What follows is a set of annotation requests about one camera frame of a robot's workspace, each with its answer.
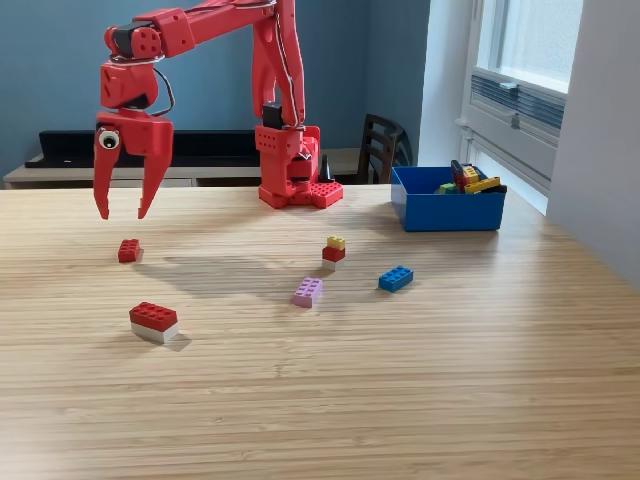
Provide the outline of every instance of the wooden chair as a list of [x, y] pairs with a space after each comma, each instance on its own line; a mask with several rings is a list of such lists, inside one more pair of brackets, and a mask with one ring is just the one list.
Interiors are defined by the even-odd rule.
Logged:
[[[378, 162], [372, 162], [372, 156]], [[369, 183], [370, 165], [373, 167], [373, 183], [391, 183], [391, 167], [411, 165], [412, 160], [409, 138], [404, 129], [393, 120], [367, 114], [360, 148], [357, 183]]]

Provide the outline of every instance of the pink lego brick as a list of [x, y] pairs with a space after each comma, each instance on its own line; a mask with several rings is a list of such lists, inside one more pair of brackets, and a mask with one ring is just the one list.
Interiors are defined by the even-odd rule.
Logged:
[[313, 302], [318, 299], [322, 292], [322, 280], [319, 278], [305, 278], [300, 287], [293, 294], [293, 304], [302, 308], [313, 307]]

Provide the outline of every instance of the red robotic arm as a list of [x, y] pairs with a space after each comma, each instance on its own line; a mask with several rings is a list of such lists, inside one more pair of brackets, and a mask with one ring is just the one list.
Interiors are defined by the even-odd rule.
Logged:
[[[318, 184], [320, 131], [304, 127], [304, 73], [295, 23], [295, 0], [209, 0], [188, 10], [161, 9], [140, 15], [134, 23], [111, 27], [105, 42], [111, 50], [101, 69], [101, 103], [115, 112], [100, 112], [95, 138], [94, 196], [108, 218], [111, 174], [122, 148], [145, 157], [138, 218], [143, 218], [171, 164], [173, 125], [168, 110], [146, 113], [158, 97], [155, 70], [174, 57], [215, 37], [253, 25], [253, 103], [264, 125], [256, 128], [262, 186], [260, 198], [280, 208], [288, 204], [327, 207], [342, 198], [342, 186]], [[275, 86], [282, 107], [274, 106]]]

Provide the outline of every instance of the window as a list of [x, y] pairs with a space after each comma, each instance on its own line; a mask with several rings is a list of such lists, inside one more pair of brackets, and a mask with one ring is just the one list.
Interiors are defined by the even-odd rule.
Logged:
[[548, 191], [583, 0], [475, 0], [461, 159], [490, 149]]
[[567, 93], [583, 0], [485, 0], [477, 66]]

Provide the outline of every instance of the blue plastic box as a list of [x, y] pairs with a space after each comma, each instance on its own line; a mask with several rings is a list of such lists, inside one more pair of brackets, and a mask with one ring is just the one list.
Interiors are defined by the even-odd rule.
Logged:
[[407, 232], [498, 230], [504, 193], [434, 194], [451, 183], [449, 167], [395, 167], [391, 202]]

